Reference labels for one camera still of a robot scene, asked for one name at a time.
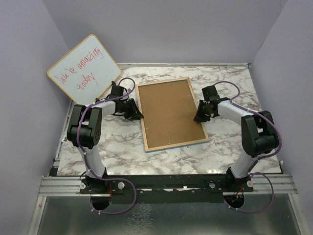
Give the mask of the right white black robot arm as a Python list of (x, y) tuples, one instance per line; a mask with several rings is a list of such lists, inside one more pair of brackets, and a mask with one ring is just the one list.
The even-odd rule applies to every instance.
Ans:
[(236, 191), (259, 160), (279, 152), (282, 147), (281, 135), (269, 111), (257, 112), (236, 104), (234, 98), (221, 98), (215, 85), (203, 88), (202, 94), (204, 99), (199, 101), (195, 122), (207, 122), (222, 116), (241, 127), (243, 151), (227, 170), (229, 176), (224, 180), (229, 191)]

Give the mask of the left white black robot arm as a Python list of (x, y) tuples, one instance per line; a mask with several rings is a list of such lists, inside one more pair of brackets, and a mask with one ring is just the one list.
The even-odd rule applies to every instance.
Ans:
[(113, 84), (111, 93), (92, 106), (76, 104), (70, 116), (67, 139), (77, 147), (86, 167), (85, 181), (97, 193), (107, 190), (106, 167), (102, 164), (98, 143), (101, 138), (102, 118), (123, 116), (127, 120), (140, 120), (144, 115), (134, 99), (129, 98), (132, 90)]

